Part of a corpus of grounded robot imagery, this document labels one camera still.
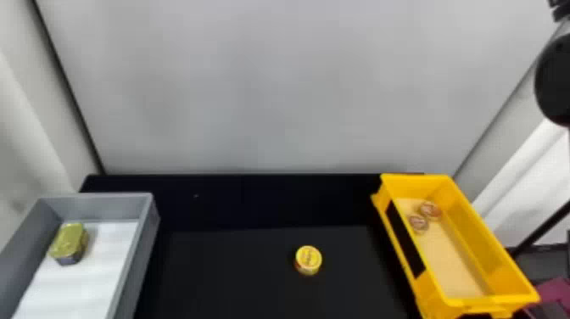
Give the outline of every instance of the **gray plastic bin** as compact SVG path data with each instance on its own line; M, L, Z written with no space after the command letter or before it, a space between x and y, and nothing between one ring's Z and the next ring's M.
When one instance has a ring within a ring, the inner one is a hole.
M14 315L60 225L135 221L126 259L104 318L131 318L159 228L150 193L79 193L37 200L0 253L0 318Z

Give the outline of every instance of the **gray backdrop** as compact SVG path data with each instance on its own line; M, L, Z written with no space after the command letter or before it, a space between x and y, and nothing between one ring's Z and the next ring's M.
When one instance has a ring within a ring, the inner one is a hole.
M37 1L112 173L453 174L555 29L543 0Z

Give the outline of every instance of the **tin can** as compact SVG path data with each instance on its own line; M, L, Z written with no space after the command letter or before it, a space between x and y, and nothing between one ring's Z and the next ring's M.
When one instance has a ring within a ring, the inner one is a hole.
M315 275L322 265L322 255L319 249L313 246L302 246L295 254L295 268L306 276Z
M89 234L83 224L64 224L58 231L49 249L52 256L61 266L73 265L81 260L85 250Z
M410 222L411 228L418 235L422 235L429 229L429 222L426 217L421 215L408 215L408 221Z
M429 200L423 202L418 210L420 214L428 218L430 221L439 221L441 219L441 209L434 202Z

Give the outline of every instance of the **yellow plastic bin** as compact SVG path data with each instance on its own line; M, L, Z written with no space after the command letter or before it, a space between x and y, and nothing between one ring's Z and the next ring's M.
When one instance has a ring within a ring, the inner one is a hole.
M425 319L510 318L539 295L449 176L382 174L372 195ZM416 233L425 201L442 211Z

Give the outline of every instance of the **black table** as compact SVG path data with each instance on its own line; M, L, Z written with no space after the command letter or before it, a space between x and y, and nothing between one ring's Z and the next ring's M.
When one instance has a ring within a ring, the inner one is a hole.
M378 175L89 176L162 218L137 318L420 318L372 206ZM293 253L323 253L314 277Z

